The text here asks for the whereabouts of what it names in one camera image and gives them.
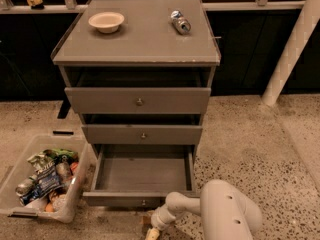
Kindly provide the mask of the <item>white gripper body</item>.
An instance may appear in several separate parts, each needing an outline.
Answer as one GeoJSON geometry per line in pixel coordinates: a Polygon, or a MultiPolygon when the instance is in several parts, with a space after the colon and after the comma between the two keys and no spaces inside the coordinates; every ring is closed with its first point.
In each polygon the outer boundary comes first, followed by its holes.
{"type": "Polygon", "coordinates": [[[151,216],[151,225],[159,231],[164,231],[171,223],[175,222],[181,216],[181,212],[170,210],[169,207],[164,204],[153,212],[151,216]]]}

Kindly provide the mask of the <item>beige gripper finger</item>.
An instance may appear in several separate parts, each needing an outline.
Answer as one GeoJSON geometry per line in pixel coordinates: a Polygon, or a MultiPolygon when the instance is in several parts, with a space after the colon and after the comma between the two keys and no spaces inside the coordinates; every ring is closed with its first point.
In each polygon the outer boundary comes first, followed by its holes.
{"type": "Polygon", "coordinates": [[[151,228],[147,231],[145,240],[157,240],[160,236],[160,231],[157,228],[151,228]]]}

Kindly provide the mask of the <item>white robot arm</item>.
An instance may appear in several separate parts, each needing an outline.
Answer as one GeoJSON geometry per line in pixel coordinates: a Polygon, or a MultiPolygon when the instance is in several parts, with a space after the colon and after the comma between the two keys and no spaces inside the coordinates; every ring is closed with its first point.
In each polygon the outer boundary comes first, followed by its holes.
{"type": "Polygon", "coordinates": [[[252,234],[263,222],[259,206],[249,197],[226,181],[210,180],[199,198],[169,193],[153,212],[145,240],[157,240],[161,231],[186,212],[201,217],[205,240],[253,240],[252,234]]]}

